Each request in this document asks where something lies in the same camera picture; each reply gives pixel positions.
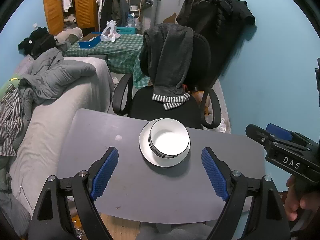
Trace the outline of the person's right hand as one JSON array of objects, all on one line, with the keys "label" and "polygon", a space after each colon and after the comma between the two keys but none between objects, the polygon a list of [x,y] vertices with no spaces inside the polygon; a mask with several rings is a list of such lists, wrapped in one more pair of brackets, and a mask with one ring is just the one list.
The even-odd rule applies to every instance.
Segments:
[{"label": "person's right hand", "polygon": [[284,202],[284,209],[289,221],[294,221],[298,217],[297,210],[299,208],[304,210],[311,210],[316,212],[319,209],[319,193],[312,192],[305,194],[302,197],[297,197],[295,191],[295,177],[287,180],[286,186],[288,187],[287,197]]}]

